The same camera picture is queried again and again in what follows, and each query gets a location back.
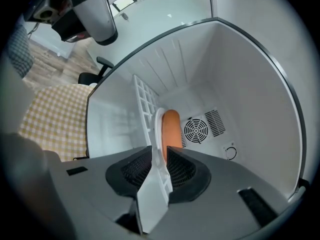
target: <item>blue checkered cloth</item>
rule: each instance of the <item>blue checkered cloth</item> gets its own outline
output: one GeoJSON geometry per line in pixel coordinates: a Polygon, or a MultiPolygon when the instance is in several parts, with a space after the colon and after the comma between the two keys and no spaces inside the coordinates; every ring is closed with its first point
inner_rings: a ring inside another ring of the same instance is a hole
{"type": "Polygon", "coordinates": [[[21,24],[16,24],[6,45],[7,55],[21,78],[24,78],[34,64],[30,54],[27,30],[21,24]]]}

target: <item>black chair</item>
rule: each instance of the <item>black chair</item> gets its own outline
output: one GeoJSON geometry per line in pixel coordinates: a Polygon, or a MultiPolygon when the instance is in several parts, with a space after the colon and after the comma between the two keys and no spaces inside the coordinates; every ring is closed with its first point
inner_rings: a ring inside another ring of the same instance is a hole
{"type": "Polygon", "coordinates": [[[102,57],[96,57],[96,62],[103,65],[99,74],[81,73],[78,78],[78,84],[89,86],[92,83],[99,83],[103,78],[103,75],[106,72],[107,68],[112,69],[114,67],[114,65],[109,60],[102,57]]]}

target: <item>white plastic bin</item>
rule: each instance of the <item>white plastic bin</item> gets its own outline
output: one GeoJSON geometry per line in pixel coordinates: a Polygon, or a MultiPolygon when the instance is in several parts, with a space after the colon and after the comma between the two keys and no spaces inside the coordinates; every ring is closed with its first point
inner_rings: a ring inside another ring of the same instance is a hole
{"type": "MultiPolygon", "coordinates": [[[[239,163],[288,199],[294,193],[305,145],[297,98],[283,72],[243,32],[218,19],[199,21],[123,59],[89,98],[90,156],[154,147],[157,108],[178,111],[186,149],[239,163]]],[[[144,199],[154,198],[145,193],[144,199]]]]}

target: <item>round vent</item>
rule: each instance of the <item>round vent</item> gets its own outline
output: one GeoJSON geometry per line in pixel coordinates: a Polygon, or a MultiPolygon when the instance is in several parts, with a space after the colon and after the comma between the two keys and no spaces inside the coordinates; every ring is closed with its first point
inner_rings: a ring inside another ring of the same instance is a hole
{"type": "Polygon", "coordinates": [[[191,119],[184,127],[184,135],[190,142],[201,143],[208,136],[208,126],[200,119],[191,119]]]}

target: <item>window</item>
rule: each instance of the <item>window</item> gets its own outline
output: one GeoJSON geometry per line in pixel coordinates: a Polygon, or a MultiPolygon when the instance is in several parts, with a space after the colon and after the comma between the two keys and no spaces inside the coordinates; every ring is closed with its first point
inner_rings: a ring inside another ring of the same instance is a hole
{"type": "Polygon", "coordinates": [[[119,12],[121,12],[124,8],[132,5],[137,0],[117,0],[113,4],[110,5],[111,12],[113,17],[116,16],[119,12]]]}

